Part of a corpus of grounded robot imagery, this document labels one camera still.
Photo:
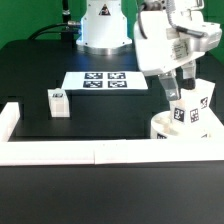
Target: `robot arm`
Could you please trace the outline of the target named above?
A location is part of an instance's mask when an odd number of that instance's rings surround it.
[[[204,22],[203,0],[145,0],[134,26],[137,60],[145,76],[158,75],[167,100],[180,99],[175,69],[186,89],[195,87],[195,60],[219,44],[222,31]]]

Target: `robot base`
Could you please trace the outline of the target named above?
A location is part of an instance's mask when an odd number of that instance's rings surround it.
[[[79,51],[83,51],[89,54],[97,54],[97,55],[114,55],[119,54],[121,52],[126,52],[132,49],[132,43],[123,45],[116,48],[94,48],[86,45],[77,45],[77,49]]]

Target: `white robot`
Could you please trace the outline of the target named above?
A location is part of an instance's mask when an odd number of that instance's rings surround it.
[[[199,11],[203,7],[203,0],[145,0],[139,8],[134,25],[138,65],[145,76],[158,75],[171,110],[152,119],[151,138],[207,137],[204,123],[210,117],[210,124],[224,130],[205,109],[214,85],[195,79],[195,59],[215,48],[222,35],[219,24],[204,22]],[[176,82],[178,67],[183,69],[181,93]]]
[[[128,49],[127,18],[121,0],[87,0],[87,11],[81,20],[81,37],[77,48],[92,54],[111,55]]]

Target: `white platform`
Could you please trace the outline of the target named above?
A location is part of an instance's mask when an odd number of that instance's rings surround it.
[[[223,139],[0,143],[0,166],[220,160]]]
[[[85,87],[85,83],[94,82],[92,87]],[[100,82],[100,87],[96,87],[97,82]],[[66,72],[64,82],[62,84],[64,90],[147,90],[148,86],[145,81],[145,77],[141,72],[128,72],[128,71],[117,71],[117,72],[103,72],[103,71],[86,71],[86,72]]]

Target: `green background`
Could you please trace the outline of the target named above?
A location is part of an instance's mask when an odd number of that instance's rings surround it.
[[[79,21],[86,11],[85,0],[70,0],[72,19]],[[136,19],[136,0],[123,0],[122,10],[128,18],[129,37],[133,38]],[[205,0],[205,21],[217,22],[224,27],[224,0]],[[36,30],[62,22],[61,0],[0,0],[0,48],[12,40],[27,39]],[[41,36],[56,39],[57,34]],[[224,63],[224,34],[219,46],[211,53]]]

